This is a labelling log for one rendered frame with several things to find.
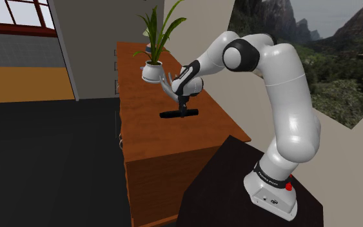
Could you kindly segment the dark robot stand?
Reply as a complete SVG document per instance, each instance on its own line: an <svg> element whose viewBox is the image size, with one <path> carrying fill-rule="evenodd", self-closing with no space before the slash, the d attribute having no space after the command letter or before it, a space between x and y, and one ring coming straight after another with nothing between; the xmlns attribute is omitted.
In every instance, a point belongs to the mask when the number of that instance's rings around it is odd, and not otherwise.
<svg viewBox="0 0 363 227"><path fill-rule="evenodd" d="M176 227L324 227L323 206L292 177L298 212L286 221L252 203L243 179L263 152L229 136L184 192Z"/></svg>

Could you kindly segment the wooden chest of drawers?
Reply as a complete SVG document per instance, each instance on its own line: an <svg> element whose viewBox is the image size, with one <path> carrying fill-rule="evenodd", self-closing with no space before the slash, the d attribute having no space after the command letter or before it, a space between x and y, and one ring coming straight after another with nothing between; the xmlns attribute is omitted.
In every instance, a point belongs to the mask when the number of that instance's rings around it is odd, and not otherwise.
<svg viewBox="0 0 363 227"><path fill-rule="evenodd" d="M162 119L176 110L159 84L143 81L144 43L117 43L121 136L132 227L161 227L177 219L184 191L222 143L250 137L206 92L188 108L199 114Z"/></svg>

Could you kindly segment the black bar-shaped object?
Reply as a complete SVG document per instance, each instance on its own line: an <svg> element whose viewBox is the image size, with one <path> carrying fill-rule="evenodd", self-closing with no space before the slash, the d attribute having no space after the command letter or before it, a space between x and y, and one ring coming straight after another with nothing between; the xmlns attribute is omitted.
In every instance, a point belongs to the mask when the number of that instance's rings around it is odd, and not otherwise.
<svg viewBox="0 0 363 227"><path fill-rule="evenodd" d="M199 110L198 109L187 109L185 111L181 110L172 110L167 112L161 112L159 114L160 118L169 119L169 118L176 118L176 117L189 117L198 115Z"/></svg>

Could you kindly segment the red-framed window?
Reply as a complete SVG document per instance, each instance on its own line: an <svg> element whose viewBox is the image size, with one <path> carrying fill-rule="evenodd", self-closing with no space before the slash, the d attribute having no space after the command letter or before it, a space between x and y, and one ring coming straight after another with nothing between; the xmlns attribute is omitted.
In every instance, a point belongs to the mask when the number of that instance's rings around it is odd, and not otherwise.
<svg viewBox="0 0 363 227"><path fill-rule="evenodd" d="M48 0L0 0L0 34L57 37Z"/></svg>

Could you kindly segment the green plant in white pot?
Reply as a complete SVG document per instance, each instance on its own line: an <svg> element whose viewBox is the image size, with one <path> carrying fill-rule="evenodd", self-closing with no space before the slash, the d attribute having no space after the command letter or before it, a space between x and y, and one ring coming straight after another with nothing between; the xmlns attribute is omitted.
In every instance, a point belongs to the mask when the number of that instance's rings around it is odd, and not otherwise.
<svg viewBox="0 0 363 227"><path fill-rule="evenodd" d="M144 23L146 24L145 32L148 34L150 40L150 51L137 51L133 54L136 56L137 54L146 54L148 56L148 60L145 62L145 66L142 69L142 79L145 80L147 83L157 84L160 83L161 76L164 75L164 69L162 66L162 62L160 62L159 58L163 51L166 52L164 49L164 45L166 44L167 40L170 38L170 34L177 28L183 21L186 20L185 17L180 17L175 19L168 27L167 30L164 31L164 27L168 23L168 20L175 10L177 5L184 0L178 0L168 12L166 19L162 24L162 28L160 32L158 32L158 20L157 20L157 7L155 6L152 9L152 14L149 17L141 16L140 18L143 19Z"/></svg>

